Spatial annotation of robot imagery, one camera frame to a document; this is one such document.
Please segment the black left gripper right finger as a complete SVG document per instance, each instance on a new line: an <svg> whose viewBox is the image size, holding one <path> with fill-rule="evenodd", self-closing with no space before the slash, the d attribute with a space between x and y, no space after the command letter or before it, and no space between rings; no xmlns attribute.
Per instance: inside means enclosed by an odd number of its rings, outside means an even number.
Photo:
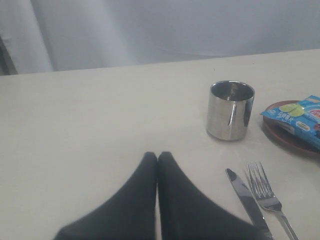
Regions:
<svg viewBox="0 0 320 240"><path fill-rule="evenodd" d="M204 195L181 170L173 155L162 152L157 187L164 240L261 240L262 232Z"/></svg>

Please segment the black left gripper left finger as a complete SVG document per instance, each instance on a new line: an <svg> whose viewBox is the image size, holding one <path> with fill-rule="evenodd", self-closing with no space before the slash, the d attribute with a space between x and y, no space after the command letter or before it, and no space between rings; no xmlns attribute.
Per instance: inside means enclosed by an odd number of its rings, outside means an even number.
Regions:
<svg viewBox="0 0 320 240"><path fill-rule="evenodd" d="M153 152L146 152L131 177L110 199L61 228L55 239L156 239L157 162Z"/></svg>

